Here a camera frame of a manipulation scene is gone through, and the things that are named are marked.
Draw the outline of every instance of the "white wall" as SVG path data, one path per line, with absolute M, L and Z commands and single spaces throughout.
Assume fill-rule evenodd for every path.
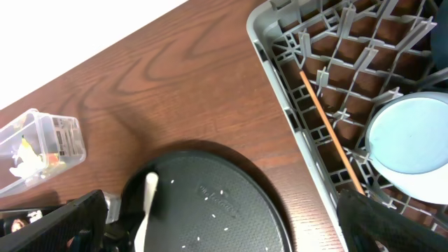
M 185 1 L 0 1 L 0 109 Z

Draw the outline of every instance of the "chopstick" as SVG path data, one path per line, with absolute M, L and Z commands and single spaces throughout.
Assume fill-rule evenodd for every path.
M 333 143 L 335 143 L 337 152 L 341 156 L 342 162 L 344 163 L 345 167 L 347 168 L 347 171 L 349 172 L 350 178 L 353 181 L 353 183 L 355 184 L 356 190 L 358 191 L 358 193 L 360 193 L 362 195 L 365 195 L 364 189 L 361 186 L 361 184 L 359 183 L 358 177 L 356 176 L 355 171 L 353 170 L 353 167 L 351 166 L 349 159 L 345 155 L 345 152 L 342 149 L 341 143 L 337 139 L 335 131 L 333 130 L 333 127 L 331 127 L 330 121 L 328 121 L 327 115 L 323 111 L 322 105 L 319 102 L 319 100 L 317 99 L 317 96 L 314 93 L 313 87 L 309 83 L 308 78 L 305 75 L 304 71 L 300 72 L 300 77 L 302 78 L 303 82 L 305 83 L 305 86 L 307 87 L 308 93 L 311 96 L 311 99 L 313 100 L 314 105 L 317 108 L 317 111 L 321 115 L 322 121 L 325 124 L 325 126 L 326 126 L 326 128 L 328 130 L 328 133 L 330 133 L 330 136 L 331 136 L 331 139 L 333 140 Z

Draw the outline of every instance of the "dish rack grid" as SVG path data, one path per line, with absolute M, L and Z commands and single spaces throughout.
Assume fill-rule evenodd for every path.
M 340 238 L 338 190 L 354 185 L 299 72 L 315 87 L 366 195 L 447 236 L 447 206 L 396 189 L 371 165 L 364 143 L 385 103 L 411 92 L 447 91 L 448 69 L 435 69 L 428 43 L 436 11 L 432 0 L 411 6 L 399 0 L 271 0 L 248 19 L 254 48 Z

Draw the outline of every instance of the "wooden table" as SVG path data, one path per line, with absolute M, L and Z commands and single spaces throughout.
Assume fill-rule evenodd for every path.
M 252 175 L 289 220 L 298 250 L 341 250 L 246 33 L 262 2 L 191 0 L 5 108 L 2 125 L 29 108 L 77 117 L 87 160 L 0 207 L 120 194 L 151 158 L 196 148 Z

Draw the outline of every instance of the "transparent box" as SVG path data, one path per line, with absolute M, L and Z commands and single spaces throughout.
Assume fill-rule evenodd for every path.
M 29 109 L 0 129 L 0 197 L 37 186 L 85 156 L 78 119 Z

